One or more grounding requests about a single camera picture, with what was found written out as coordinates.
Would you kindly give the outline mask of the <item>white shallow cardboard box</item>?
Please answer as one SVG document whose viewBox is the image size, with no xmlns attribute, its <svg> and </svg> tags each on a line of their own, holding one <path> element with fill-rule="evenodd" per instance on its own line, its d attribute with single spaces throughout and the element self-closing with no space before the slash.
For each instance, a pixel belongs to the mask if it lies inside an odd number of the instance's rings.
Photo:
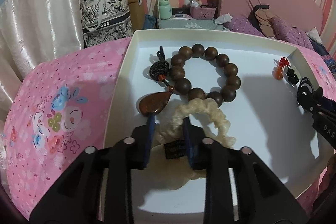
<svg viewBox="0 0 336 224">
<path fill-rule="evenodd" d="M 277 40 L 235 32 L 209 30 L 148 30 L 136 32 L 127 48 L 112 99 L 104 145 L 110 147 L 144 123 L 138 105 L 143 97 L 161 92 L 163 84 L 152 80 L 149 69 L 163 50 L 167 60 L 182 47 L 201 44 L 216 48 L 238 68 L 241 85 L 232 102 L 218 105 L 231 126 L 227 135 L 236 139 L 234 149 L 251 147 L 296 197 L 307 213 L 322 189 L 322 178 L 333 149 L 315 131 L 311 115 L 297 104 L 297 88 L 286 79 L 273 77 L 282 57 L 289 60 L 298 77 L 308 77 L 313 86 L 325 83 L 323 61 L 315 52 Z M 190 58 L 183 67 L 192 87 L 191 96 L 201 100 L 219 97 L 227 86 L 223 68 L 215 60 Z M 179 105 L 189 103 L 188 95 L 170 97 L 166 107 L 155 117 L 164 125 Z M 190 115 L 193 124 L 205 134 L 218 130 L 207 116 Z M 137 171 L 134 200 L 137 217 L 150 213 L 190 214 L 201 212 L 205 178 L 190 180 L 177 190 L 160 186 L 146 170 Z"/>
</svg>

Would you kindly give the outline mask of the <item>brown cardboard box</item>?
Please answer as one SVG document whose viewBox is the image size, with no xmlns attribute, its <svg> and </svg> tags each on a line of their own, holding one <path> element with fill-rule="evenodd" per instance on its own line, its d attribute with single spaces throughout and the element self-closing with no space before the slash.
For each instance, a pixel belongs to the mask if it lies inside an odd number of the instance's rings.
<svg viewBox="0 0 336 224">
<path fill-rule="evenodd" d="M 133 31 L 141 30 L 145 22 L 143 0 L 128 0 Z"/>
</svg>

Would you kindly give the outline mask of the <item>cream satin scrunchie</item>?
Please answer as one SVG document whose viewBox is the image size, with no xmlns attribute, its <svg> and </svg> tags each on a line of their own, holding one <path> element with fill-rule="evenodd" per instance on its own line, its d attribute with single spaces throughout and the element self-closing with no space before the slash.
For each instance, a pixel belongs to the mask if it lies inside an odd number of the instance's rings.
<svg viewBox="0 0 336 224">
<path fill-rule="evenodd" d="M 202 128 L 189 124 L 189 116 L 202 114 L 208 117 L 218 130 L 217 135 L 205 134 Z M 149 176 L 160 186 L 177 190 L 190 180 L 205 178 L 206 156 L 203 139 L 210 138 L 223 147 L 233 148 L 236 139 L 228 136 L 230 122 L 212 98 L 193 99 L 175 108 L 171 119 L 155 126 Z"/>
</svg>

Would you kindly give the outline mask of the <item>nightstand with green cloth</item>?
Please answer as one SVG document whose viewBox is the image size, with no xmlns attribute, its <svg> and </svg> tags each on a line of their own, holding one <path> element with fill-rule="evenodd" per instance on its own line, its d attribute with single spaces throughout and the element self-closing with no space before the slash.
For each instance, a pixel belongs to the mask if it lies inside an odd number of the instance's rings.
<svg viewBox="0 0 336 224">
<path fill-rule="evenodd" d="M 159 21 L 159 28 L 187 28 L 195 30 L 218 30 L 218 31 L 229 31 L 222 24 L 215 24 L 214 19 L 161 19 Z"/>
</svg>

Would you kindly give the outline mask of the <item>green water bottle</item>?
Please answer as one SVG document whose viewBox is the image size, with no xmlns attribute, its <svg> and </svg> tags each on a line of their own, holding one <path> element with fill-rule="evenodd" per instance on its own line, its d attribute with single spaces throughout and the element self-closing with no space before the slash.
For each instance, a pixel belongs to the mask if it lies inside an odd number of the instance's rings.
<svg viewBox="0 0 336 224">
<path fill-rule="evenodd" d="M 172 17 L 172 8 L 169 0 L 158 0 L 157 2 L 159 19 L 170 19 Z"/>
</svg>

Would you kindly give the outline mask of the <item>black white floral tote bag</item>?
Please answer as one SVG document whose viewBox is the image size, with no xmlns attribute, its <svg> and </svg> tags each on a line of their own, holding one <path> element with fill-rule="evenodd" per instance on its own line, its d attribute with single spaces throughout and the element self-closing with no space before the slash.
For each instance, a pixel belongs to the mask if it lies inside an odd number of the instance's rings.
<svg viewBox="0 0 336 224">
<path fill-rule="evenodd" d="M 128 0 L 83 0 L 80 14 L 86 48 L 133 35 Z"/>
</svg>

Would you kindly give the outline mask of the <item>dark blue patterned blanket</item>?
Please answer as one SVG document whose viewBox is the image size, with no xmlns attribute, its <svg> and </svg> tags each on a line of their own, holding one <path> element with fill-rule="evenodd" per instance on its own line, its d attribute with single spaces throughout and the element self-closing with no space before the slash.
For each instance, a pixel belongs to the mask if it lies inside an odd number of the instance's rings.
<svg viewBox="0 0 336 224">
<path fill-rule="evenodd" d="M 329 52 L 326 50 L 326 48 L 322 44 L 315 42 L 312 39 L 310 40 L 310 42 L 311 42 L 311 45 L 313 46 L 314 51 L 317 52 L 321 56 L 321 58 L 323 59 L 323 61 L 326 63 L 327 67 L 331 71 L 331 74 L 333 75 L 333 77 L 335 77 L 336 76 L 335 60 L 331 57 Z"/>
</svg>

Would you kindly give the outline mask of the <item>purple dotted pillow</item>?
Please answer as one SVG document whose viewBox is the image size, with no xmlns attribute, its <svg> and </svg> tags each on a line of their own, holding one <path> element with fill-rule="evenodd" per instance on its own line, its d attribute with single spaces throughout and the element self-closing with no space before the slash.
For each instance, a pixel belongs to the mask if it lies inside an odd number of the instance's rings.
<svg viewBox="0 0 336 224">
<path fill-rule="evenodd" d="M 265 38 L 274 38 L 276 40 L 282 40 L 296 46 L 314 50 L 309 37 L 302 30 L 292 27 L 286 21 L 276 16 L 269 19 L 268 23 L 269 26 L 266 27 L 266 34 L 264 34 L 262 30 L 259 31 L 247 18 L 243 16 L 233 17 L 229 23 L 225 23 L 224 25 L 233 32 Z"/>
</svg>

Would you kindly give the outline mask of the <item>white tissue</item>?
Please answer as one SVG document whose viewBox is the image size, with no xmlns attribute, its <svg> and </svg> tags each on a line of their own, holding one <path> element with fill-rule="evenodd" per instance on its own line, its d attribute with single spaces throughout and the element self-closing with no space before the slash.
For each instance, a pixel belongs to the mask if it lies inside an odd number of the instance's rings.
<svg viewBox="0 0 336 224">
<path fill-rule="evenodd" d="M 215 19 L 215 24 L 226 24 L 229 23 L 232 20 L 232 16 L 230 14 L 223 14 Z"/>
</svg>

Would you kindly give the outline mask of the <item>orange gourd pendant red knot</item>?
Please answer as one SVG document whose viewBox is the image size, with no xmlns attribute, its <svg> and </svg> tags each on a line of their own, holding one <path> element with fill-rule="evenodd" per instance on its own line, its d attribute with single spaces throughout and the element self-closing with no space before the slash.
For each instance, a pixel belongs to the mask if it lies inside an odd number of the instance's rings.
<svg viewBox="0 0 336 224">
<path fill-rule="evenodd" d="M 284 77 L 283 71 L 289 65 L 290 65 L 289 60 L 286 57 L 282 57 L 278 61 L 277 66 L 273 70 L 273 77 L 278 81 L 282 80 Z"/>
</svg>

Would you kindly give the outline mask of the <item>pink floral bedspread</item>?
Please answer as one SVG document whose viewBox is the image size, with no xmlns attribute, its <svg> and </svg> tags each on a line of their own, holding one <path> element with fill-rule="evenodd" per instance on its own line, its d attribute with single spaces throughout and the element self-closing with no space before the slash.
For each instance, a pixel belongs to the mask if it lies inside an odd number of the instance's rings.
<svg viewBox="0 0 336 224">
<path fill-rule="evenodd" d="M 23 80 L 1 145 L 10 198 L 25 219 L 86 147 L 102 148 L 129 43 L 104 42 L 41 63 Z"/>
</svg>

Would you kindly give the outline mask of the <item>black plastic hair claw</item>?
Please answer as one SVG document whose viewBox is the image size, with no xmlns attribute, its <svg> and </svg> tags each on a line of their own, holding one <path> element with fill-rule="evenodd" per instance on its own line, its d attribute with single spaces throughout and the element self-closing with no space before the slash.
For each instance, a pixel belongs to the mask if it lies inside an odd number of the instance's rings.
<svg viewBox="0 0 336 224">
<path fill-rule="evenodd" d="M 303 108 L 310 108 L 317 104 L 321 104 L 323 97 L 323 88 L 314 88 L 310 79 L 303 77 L 297 89 L 297 102 Z"/>
</svg>

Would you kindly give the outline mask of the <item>black beige bag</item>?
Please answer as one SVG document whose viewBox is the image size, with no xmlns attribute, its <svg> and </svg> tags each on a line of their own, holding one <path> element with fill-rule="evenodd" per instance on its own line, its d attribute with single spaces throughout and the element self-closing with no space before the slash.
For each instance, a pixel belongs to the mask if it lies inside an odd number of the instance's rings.
<svg viewBox="0 0 336 224">
<path fill-rule="evenodd" d="M 267 38 L 275 38 L 275 32 L 272 24 L 272 18 L 277 17 L 269 5 L 256 5 L 248 15 L 248 20 Z"/>
</svg>

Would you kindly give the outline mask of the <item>cream satin curtain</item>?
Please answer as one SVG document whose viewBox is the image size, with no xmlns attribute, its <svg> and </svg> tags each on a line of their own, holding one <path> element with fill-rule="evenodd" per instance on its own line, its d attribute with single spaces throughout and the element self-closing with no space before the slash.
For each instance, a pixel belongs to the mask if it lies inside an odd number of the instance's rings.
<svg viewBox="0 0 336 224">
<path fill-rule="evenodd" d="M 1 4 L 2 122 L 30 71 L 83 49 L 81 1 L 5 0 Z"/>
</svg>

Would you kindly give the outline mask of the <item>pink plastic basket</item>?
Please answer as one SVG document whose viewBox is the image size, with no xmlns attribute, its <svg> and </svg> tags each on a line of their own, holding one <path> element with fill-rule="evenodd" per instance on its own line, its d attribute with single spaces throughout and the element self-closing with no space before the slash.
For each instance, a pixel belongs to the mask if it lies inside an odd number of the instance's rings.
<svg viewBox="0 0 336 224">
<path fill-rule="evenodd" d="M 190 14 L 194 19 L 210 20 L 214 18 L 216 10 L 215 5 L 202 5 L 190 7 Z"/>
</svg>

